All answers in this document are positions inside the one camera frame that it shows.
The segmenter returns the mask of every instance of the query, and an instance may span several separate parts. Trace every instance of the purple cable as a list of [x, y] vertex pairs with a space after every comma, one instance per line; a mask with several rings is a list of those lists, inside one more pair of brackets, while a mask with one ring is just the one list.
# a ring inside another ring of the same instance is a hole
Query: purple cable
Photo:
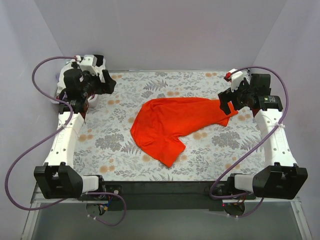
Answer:
[[[231, 75], [241, 71], [241, 70], [247, 70], [247, 69], [263, 69], [263, 70], [267, 70], [271, 73], [273, 73], [280, 81], [283, 90], [284, 90], [284, 95], [285, 95], [285, 108], [282, 114], [282, 117], [279, 119], [278, 124], [281, 124], [285, 118], [285, 116], [287, 115], [288, 112], [288, 108], [289, 108], [289, 96], [288, 96], [288, 90], [286, 88], [285, 82], [283, 81], [283, 79], [272, 69], [268, 68], [268, 67], [264, 67], [264, 66], [247, 66], [247, 67], [243, 67], [240, 68], [234, 72], [231, 73]], [[227, 173], [229, 173], [236, 165], [238, 165], [239, 163], [241, 163], [246, 157], [248, 157], [250, 154], [252, 154], [255, 150], [257, 150], [277, 129], [278, 129], [278, 125], [276, 125], [256, 146], [254, 146], [250, 151], [248, 151], [245, 155], [243, 155], [238, 161], [236, 161], [234, 164], [232, 164], [227, 170], [224, 171], [224, 173], [222, 173], [218, 179], [214, 182], [214, 184], [211, 186], [210, 191], [209, 191], [209, 196], [212, 199], [231, 199], [231, 198], [238, 198], [241, 196], [245, 196], [247, 193], [240, 193], [240, 194], [234, 194], [234, 195], [226, 195], [226, 196], [216, 196], [213, 195], [212, 192], [214, 191], [215, 187], [217, 187], [218, 183], [221, 181], [221, 179], [227, 175]], [[249, 216], [250, 214], [252, 214], [255, 210], [257, 210], [257, 208], [262, 204], [264, 198], [261, 199], [261, 201], [259, 202], [259, 204], [257, 206], [255, 206], [254, 209], [252, 209], [250, 212], [239, 216], [239, 217], [246, 217]]]
[[[35, 88], [42, 94], [42, 95], [45, 95], [47, 98], [51, 99], [51, 100], [54, 100], [54, 101], [57, 101], [61, 104], [65, 104], [68, 106], [68, 108], [70, 109], [70, 116], [69, 118], [66, 120], [65, 122], [65, 125], [67, 125], [71, 119], [72, 119], [72, 115], [73, 115], [73, 109], [71, 107], [71, 105], [65, 101], [62, 101], [62, 100], [59, 100], [59, 99], [56, 99], [52, 96], [50, 96], [49, 94], [45, 93], [44, 91], [42, 91], [38, 85], [36, 84], [35, 82], [35, 74], [36, 74], [36, 71], [38, 70], [38, 68], [46, 63], [46, 62], [49, 62], [51, 60], [55, 60], [55, 59], [76, 59], [75, 57], [72, 57], [72, 56], [54, 56], [54, 57], [50, 57], [50, 58], [47, 58], [45, 60], [43, 60], [42, 62], [40, 62], [37, 66], [35, 66], [33, 72], [32, 72], [32, 83], [33, 85], [35, 86]], [[40, 206], [40, 207], [34, 207], [34, 208], [30, 208], [30, 207], [25, 207], [25, 206], [21, 206], [19, 203], [17, 203], [13, 197], [11, 196], [10, 192], [9, 192], [9, 177], [10, 177], [10, 174], [13, 170], [13, 168], [15, 167], [15, 165], [26, 155], [28, 154], [29, 152], [31, 152], [33, 149], [35, 149], [36, 147], [38, 147], [39, 145], [43, 144], [44, 142], [46, 142], [47, 140], [49, 140], [50, 138], [54, 137], [56, 134], [58, 134], [60, 131], [62, 131], [64, 129], [64, 127], [60, 127], [59, 129], [57, 129], [54, 133], [50, 134], [49, 136], [47, 136], [45, 139], [41, 140], [40, 142], [36, 143], [35, 145], [33, 145], [32, 147], [30, 147], [29, 149], [27, 149], [24, 153], [22, 153], [20, 156], [18, 156], [18, 158], [11, 164], [11, 166], [9, 167], [9, 170], [8, 172], [6, 173], [5, 175], [5, 181], [4, 181], [4, 190], [5, 190], [5, 194], [7, 195], [8, 199], [10, 200], [10, 202], [15, 205], [17, 208], [19, 209], [22, 209], [22, 210], [26, 210], [26, 211], [35, 211], [35, 210], [41, 210], [41, 209], [46, 209], [46, 208], [49, 208], [53, 205], [56, 205], [60, 202], [62, 202], [64, 199], [60, 199], [58, 201], [55, 201], [53, 203], [50, 203], [48, 205], [45, 205], [45, 206]]]
[[119, 198], [122, 202], [123, 202], [123, 214], [122, 214], [122, 217], [120, 218], [119, 221], [117, 221], [116, 223], [109, 223], [109, 222], [106, 222], [106, 221], [103, 221], [102, 219], [92, 215], [92, 214], [88, 214], [88, 216], [92, 217], [93, 219], [99, 221], [100, 223], [103, 223], [109, 227], [115, 227], [117, 225], [119, 225], [123, 219], [125, 218], [126, 214], [127, 214], [127, 204], [126, 204], [126, 201], [123, 199], [122, 196], [118, 195], [118, 194], [115, 194], [115, 193], [111, 193], [111, 192], [88, 192], [87, 193], [88, 195], [110, 195], [110, 196], [113, 196], [113, 197], [117, 197]]

